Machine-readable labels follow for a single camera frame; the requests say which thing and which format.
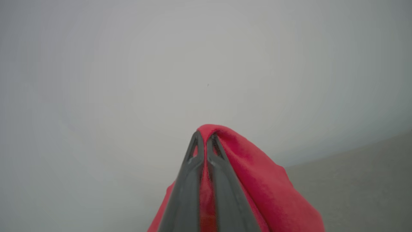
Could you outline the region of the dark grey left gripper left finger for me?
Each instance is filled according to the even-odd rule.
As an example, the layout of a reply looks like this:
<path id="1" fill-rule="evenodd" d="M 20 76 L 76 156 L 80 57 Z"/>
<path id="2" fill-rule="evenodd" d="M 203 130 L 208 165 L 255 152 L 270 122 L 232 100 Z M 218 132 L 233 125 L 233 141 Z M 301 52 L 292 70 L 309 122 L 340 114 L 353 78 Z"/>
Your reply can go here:
<path id="1" fill-rule="evenodd" d="M 158 232 L 200 232 L 200 185 L 204 140 L 196 131 L 190 140 Z"/>

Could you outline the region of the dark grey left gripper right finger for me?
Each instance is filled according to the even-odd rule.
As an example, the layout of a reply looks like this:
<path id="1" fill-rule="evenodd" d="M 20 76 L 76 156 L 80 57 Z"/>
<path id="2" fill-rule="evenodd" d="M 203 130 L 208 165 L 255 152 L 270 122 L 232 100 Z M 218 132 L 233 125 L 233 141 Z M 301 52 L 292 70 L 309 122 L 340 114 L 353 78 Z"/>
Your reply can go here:
<path id="1" fill-rule="evenodd" d="M 261 232 L 218 135 L 212 134 L 206 145 L 218 232 Z"/>

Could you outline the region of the red basketball jersey number 23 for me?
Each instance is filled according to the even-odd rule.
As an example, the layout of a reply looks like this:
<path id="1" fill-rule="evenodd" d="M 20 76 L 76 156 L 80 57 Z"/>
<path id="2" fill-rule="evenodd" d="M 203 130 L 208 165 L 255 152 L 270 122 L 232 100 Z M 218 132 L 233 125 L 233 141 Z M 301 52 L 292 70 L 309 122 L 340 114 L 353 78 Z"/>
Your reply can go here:
<path id="1" fill-rule="evenodd" d="M 294 188 L 282 166 L 232 129 L 214 124 L 197 129 L 204 140 L 204 167 L 200 185 L 200 232 L 218 232 L 215 198 L 207 164 L 207 140 L 217 134 L 241 182 L 261 232 L 325 232 L 320 213 Z M 147 232 L 158 232 L 175 181 Z"/>

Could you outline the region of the grey fabric sofa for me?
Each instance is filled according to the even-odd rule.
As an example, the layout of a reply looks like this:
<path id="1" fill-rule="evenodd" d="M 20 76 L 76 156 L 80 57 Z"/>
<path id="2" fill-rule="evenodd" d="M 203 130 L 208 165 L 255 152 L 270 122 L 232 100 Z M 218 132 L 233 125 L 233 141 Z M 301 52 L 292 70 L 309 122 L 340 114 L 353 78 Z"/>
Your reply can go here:
<path id="1" fill-rule="evenodd" d="M 412 131 L 286 172 L 326 232 L 412 232 Z"/>

